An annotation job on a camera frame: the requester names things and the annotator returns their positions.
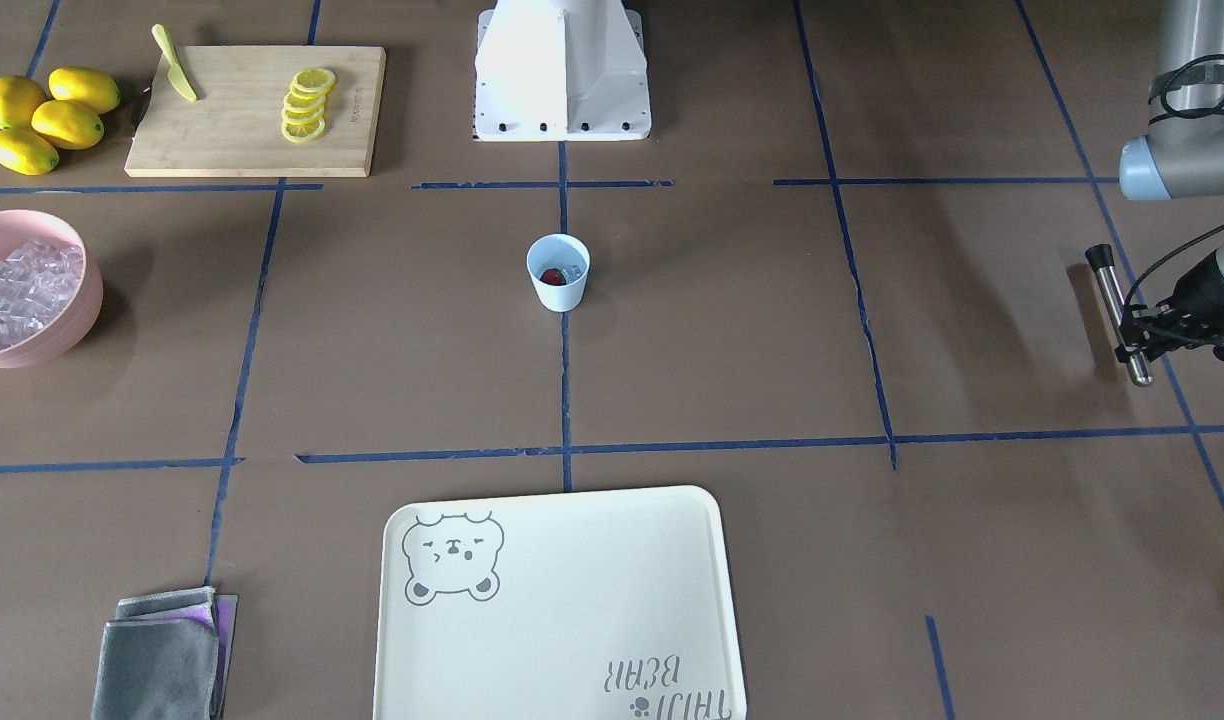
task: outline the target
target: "bear drawing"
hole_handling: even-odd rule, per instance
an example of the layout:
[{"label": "bear drawing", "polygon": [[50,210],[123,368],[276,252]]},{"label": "bear drawing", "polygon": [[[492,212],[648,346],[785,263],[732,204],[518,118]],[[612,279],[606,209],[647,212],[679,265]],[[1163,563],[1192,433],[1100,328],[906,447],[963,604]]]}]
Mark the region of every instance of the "bear drawing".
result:
[{"label": "bear drawing", "polygon": [[403,536],[403,555],[412,577],[405,590],[412,605],[428,605],[438,593],[470,593],[480,602],[492,600],[501,585],[497,552],[504,541],[501,524],[485,516],[438,516],[416,524]]}]

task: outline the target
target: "wooden cutting board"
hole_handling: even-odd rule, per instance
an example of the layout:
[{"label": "wooden cutting board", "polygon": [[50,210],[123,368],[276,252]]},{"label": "wooden cutting board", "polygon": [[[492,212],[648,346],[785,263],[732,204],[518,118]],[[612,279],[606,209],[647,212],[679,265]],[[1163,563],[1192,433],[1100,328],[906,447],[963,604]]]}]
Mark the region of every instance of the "wooden cutting board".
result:
[{"label": "wooden cutting board", "polygon": [[[177,96],[159,60],[151,105],[124,169],[131,178],[366,178],[376,136],[382,47],[179,47],[200,99]],[[337,73],[328,129],[295,143],[279,132],[297,70]]]}]

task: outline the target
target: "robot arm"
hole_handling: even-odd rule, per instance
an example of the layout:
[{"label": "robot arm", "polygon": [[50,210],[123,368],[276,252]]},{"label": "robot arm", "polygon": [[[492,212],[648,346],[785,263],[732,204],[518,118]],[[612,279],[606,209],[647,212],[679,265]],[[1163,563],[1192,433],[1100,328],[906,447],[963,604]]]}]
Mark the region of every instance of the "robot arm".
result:
[{"label": "robot arm", "polygon": [[[1168,0],[1151,83],[1151,131],[1122,149],[1119,186],[1129,200],[1224,195],[1224,0]],[[1152,382],[1151,361],[1180,348],[1212,347],[1224,361],[1224,245],[1148,307],[1129,304],[1141,279],[1224,224],[1186,242],[1120,291],[1109,245],[1087,251],[1114,324],[1119,362],[1137,386]]]}]

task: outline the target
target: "pink bowl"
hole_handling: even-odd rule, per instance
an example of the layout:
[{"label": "pink bowl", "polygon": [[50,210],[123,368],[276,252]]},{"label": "pink bowl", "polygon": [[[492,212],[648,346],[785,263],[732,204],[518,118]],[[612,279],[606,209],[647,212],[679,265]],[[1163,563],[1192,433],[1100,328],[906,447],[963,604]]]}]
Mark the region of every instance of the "pink bowl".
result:
[{"label": "pink bowl", "polygon": [[0,211],[0,260],[7,258],[17,247],[39,238],[62,247],[73,245],[83,255],[83,277],[78,282],[78,291],[69,301],[65,310],[44,329],[18,342],[17,345],[0,350],[0,369],[23,369],[28,365],[47,362],[69,350],[78,340],[83,340],[92,329],[95,315],[102,310],[102,273],[87,253],[87,247],[69,223],[37,209]]}]

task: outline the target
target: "yellow knife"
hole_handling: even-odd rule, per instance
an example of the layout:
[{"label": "yellow knife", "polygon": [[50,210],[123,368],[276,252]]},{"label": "yellow knife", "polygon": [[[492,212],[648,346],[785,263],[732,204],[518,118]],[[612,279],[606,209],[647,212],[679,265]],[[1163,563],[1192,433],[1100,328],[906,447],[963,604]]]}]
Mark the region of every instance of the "yellow knife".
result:
[{"label": "yellow knife", "polygon": [[186,100],[198,100],[195,88],[190,87],[186,80],[186,70],[181,67],[181,58],[177,58],[177,49],[173,47],[173,37],[168,34],[168,28],[155,24],[151,28],[151,36],[158,42],[163,56],[168,59],[168,82],[173,83],[173,89]]}]

